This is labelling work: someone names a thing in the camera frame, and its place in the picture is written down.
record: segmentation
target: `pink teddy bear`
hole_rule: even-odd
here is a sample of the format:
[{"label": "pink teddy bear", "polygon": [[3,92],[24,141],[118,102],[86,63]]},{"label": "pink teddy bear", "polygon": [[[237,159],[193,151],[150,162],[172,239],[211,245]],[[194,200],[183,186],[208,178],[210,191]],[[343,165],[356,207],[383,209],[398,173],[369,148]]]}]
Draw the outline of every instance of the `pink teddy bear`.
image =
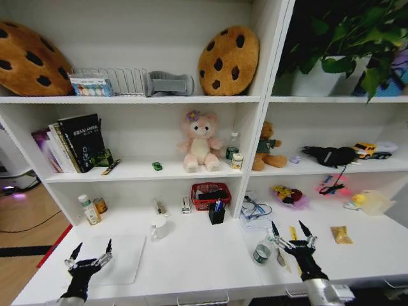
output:
[{"label": "pink teddy bear", "polygon": [[187,154],[184,158],[185,171],[197,172],[199,164],[205,164],[208,171],[219,170],[220,162],[217,155],[222,147],[222,141],[213,137],[217,131],[217,115],[201,114],[192,110],[186,114],[181,126],[189,137],[178,146]]}]

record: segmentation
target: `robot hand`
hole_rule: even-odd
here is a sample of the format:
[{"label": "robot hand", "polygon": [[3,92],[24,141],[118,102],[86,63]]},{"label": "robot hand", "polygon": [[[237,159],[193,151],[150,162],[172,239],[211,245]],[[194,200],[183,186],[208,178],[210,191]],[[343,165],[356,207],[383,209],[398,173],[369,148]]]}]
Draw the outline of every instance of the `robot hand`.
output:
[{"label": "robot hand", "polygon": [[100,271],[112,259],[112,239],[109,240],[108,247],[104,255],[99,258],[92,258],[75,262],[78,257],[82,243],[76,247],[69,259],[65,259],[65,264],[68,266],[68,272],[72,276],[71,284],[66,293],[61,297],[68,298],[77,296],[87,299],[87,291],[89,281],[96,272]]},{"label": "robot hand", "polygon": [[313,236],[310,230],[301,221],[299,221],[299,223],[307,239],[286,241],[279,236],[278,229],[272,222],[273,240],[275,244],[296,258],[299,267],[302,270],[303,281],[308,279],[328,279],[327,275],[321,271],[321,268],[313,259],[313,253],[316,250],[314,244],[317,237]]}]

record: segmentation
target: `chocolate chip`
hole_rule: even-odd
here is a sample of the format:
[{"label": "chocolate chip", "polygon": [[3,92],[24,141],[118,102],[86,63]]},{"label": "chocolate chip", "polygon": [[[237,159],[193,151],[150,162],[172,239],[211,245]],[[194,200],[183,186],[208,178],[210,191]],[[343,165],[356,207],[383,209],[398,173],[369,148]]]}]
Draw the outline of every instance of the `chocolate chip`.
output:
[{"label": "chocolate chip", "polygon": [[50,43],[45,40],[44,38],[40,37],[41,42],[44,44],[44,46],[46,46],[49,51],[55,52],[54,48],[52,47],[52,45],[50,45]]},{"label": "chocolate chip", "polygon": [[214,83],[212,84],[212,88],[218,89],[221,86],[220,81],[215,80]]},{"label": "chocolate chip", "polygon": [[220,71],[220,70],[222,69],[222,60],[221,60],[220,58],[218,58],[218,59],[215,61],[214,68],[215,68],[215,70],[217,70],[217,71]]},{"label": "chocolate chip", "polygon": [[30,62],[35,63],[37,66],[42,66],[44,65],[43,61],[34,53],[31,51],[27,51],[27,54],[25,55],[25,58],[28,59]]},{"label": "chocolate chip", "polygon": [[37,78],[37,82],[40,83],[42,86],[48,87],[51,85],[51,81],[49,78],[47,78],[45,75],[40,75],[39,78]]},{"label": "chocolate chip", "polygon": [[240,75],[240,70],[238,69],[238,66],[235,66],[234,68],[232,68],[231,74],[232,74],[232,79],[235,81]]},{"label": "chocolate chip", "polygon": [[215,41],[213,40],[208,44],[207,51],[211,51],[214,48],[214,45],[215,45]]},{"label": "chocolate chip", "polygon": [[0,29],[0,38],[7,38],[8,34],[5,30]]},{"label": "chocolate chip", "polygon": [[2,59],[0,59],[0,68],[3,68],[4,70],[12,70],[13,69],[10,62],[4,61]]},{"label": "chocolate chip", "polygon": [[15,24],[12,24],[11,22],[3,22],[3,23],[10,27],[17,27]]},{"label": "chocolate chip", "polygon": [[237,42],[237,47],[238,47],[238,48],[242,48],[242,47],[244,46],[245,36],[242,35],[242,34],[239,35],[239,36],[237,37],[236,42]]},{"label": "chocolate chip", "polygon": [[58,68],[58,72],[62,75],[65,80],[68,80],[68,74],[63,67]]}]

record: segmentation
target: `small green toy car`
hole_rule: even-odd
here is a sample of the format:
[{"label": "small green toy car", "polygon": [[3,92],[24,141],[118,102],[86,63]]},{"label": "small green toy car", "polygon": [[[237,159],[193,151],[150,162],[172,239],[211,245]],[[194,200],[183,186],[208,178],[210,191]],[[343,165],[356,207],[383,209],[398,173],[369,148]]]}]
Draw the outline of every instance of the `small green toy car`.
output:
[{"label": "small green toy car", "polygon": [[152,163],[152,165],[153,165],[153,168],[154,168],[156,171],[160,171],[160,170],[163,169],[163,167],[161,166],[161,163],[159,163],[158,161],[155,161],[154,163]]}]

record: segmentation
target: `cookie pillow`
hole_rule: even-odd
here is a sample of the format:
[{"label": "cookie pillow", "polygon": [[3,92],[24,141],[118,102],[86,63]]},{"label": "cookie pillow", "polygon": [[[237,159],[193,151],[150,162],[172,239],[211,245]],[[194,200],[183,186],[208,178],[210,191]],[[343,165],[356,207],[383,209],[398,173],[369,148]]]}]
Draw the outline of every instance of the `cookie pillow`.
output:
[{"label": "cookie pillow", "polygon": [[45,38],[24,25],[0,21],[0,84],[20,96],[72,93],[71,66]]},{"label": "cookie pillow", "polygon": [[203,91],[212,96],[240,94],[252,82],[258,58],[259,41],[249,28],[235,25],[223,30],[198,61]]}]

